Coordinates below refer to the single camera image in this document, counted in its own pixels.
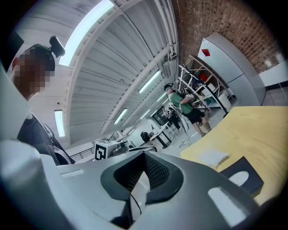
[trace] desk surface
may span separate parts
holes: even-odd
[[[169,122],[165,123],[165,124],[159,129],[159,132],[156,133],[156,134],[154,134],[154,135],[150,138],[150,140],[154,140],[157,136],[159,136],[159,135],[165,130],[165,128],[166,128],[166,126],[167,126],[168,123],[169,123]]]
[[[228,153],[220,172],[245,156],[264,181],[255,200],[262,204],[277,195],[286,180],[288,167],[288,107],[234,107],[205,137],[181,152],[181,158],[199,161],[203,152]]]

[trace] white paper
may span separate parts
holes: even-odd
[[[218,164],[228,157],[227,153],[221,153],[217,150],[210,150],[204,152],[200,157],[199,160],[204,164],[208,164],[214,167],[217,167]]]

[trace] fluorescent light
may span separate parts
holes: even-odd
[[[165,95],[166,95],[166,92],[157,100],[157,102],[160,101]]]
[[[157,111],[158,111],[158,110],[156,110],[155,112],[153,112],[153,113],[150,115],[150,117],[152,117]]]
[[[167,102],[168,100],[169,100],[169,98],[167,98],[167,99],[165,100],[165,102]],[[162,103],[162,105],[164,105],[164,104],[165,104],[165,102],[163,102],[163,103]]]
[[[64,137],[64,126],[63,126],[63,113],[62,110],[55,110],[54,111],[55,121],[56,121],[56,127],[59,137]]]
[[[121,120],[122,116],[124,116],[124,114],[127,112],[128,109],[123,109],[123,111],[121,112],[121,114],[118,116],[118,118],[116,119],[116,121],[114,122],[114,124],[118,124],[119,121]]]
[[[144,118],[145,115],[148,114],[149,112],[150,112],[150,110],[148,110],[146,113],[144,113],[144,115],[140,119]]]
[[[89,29],[113,6],[114,4],[109,0],[102,0],[83,17],[83,19],[79,22],[75,30],[70,35],[65,45],[65,55],[60,58],[59,65],[70,65],[78,45],[87,34]]]
[[[156,73],[154,73],[154,75],[149,79],[149,81],[147,81],[147,82],[145,83],[145,85],[139,90],[139,93],[142,93],[142,92],[148,87],[148,85],[150,85],[151,82],[152,82],[155,78],[158,77],[158,75],[159,75],[160,73],[161,73],[160,70],[158,70]]]
[[[132,133],[135,129],[133,129],[130,133]],[[128,133],[128,135],[130,135],[130,133]]]

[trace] ceiling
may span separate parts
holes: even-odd
[[[33,44],[50,46],[56,35],[65,45],[79,21],[100,0],[42,1],[23,19],[17,33],[24,44],[17,55]],[[56,59],[55,77],[31,101],[34,114],[58,137],[54,110],[63,110],[64,148],[107,136],[150,116],[167,98],[163,86],[176,79],[177,33],[170,0],[117,0],[86,34],[70,66]],[[168,66],[166,76],[163,66]],[[144,90],[152,75],[161,74]],[[123,119],[113,124],[127,108]]]

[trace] person in green shirt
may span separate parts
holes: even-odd
[[[207,131],[211,131],[210,124],[205,118],[205,114],[202,113],[199,109],[193,108],[189,104],[191,98],[182,98],[172,89],[171,84],[166,84],[164,86],[164,91],[167,92],[169,100],[173,103],[173,105],[179,108],[182,111],[183,115],[189,119],[189,121],[194,126],[196,132],[198,132],[202,137],[205,136],[205,133],[203,133],[203,131],[199,128],[197,122],[202,122],[203,126],[207,129]]]

